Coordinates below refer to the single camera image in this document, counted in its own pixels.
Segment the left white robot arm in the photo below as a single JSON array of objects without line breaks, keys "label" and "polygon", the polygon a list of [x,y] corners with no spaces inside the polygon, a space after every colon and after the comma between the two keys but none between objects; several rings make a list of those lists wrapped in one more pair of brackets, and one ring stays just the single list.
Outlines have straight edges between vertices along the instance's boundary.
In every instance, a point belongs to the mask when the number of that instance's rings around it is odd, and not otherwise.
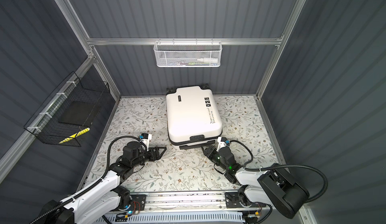
[{"label": "left white robot arm", "polygon": [[122,187],[135,168],[162,158],[166,147],[150,147],[140,141],[131,141],[122,156],[112,163],[103,175],[92,184],[60,202],[47,203],[34,224],[91,224],[106,213],[118,209],[132,215],[141,209],[130,191]]}]

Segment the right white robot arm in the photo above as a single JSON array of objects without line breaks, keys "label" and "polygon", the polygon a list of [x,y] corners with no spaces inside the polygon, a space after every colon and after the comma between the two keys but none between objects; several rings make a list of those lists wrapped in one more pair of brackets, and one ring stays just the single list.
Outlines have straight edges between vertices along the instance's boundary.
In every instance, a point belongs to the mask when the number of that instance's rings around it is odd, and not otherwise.
[{"label": "right white robot arm", "polygon": [[232,184],[239,185],[238,199],[243,206],[253,203],[270,204],[284,217],[292,219],[306,203],[310,194],[284,168],[247,171],[238,164],[229,147],[202,147],[203,154],[222,168],[222,174]]}]

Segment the white hard-shell suitcase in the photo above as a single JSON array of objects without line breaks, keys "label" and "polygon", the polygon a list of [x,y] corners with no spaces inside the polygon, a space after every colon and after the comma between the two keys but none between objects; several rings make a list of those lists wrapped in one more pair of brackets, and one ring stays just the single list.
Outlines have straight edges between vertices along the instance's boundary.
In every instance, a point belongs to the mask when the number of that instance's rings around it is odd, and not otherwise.
[{"label": "white hard-shell suitcase", "polygon": [[167,132],[172,146],[189,150],[212,145],[223,132],[223,123],[208,84],[168,88]]}]

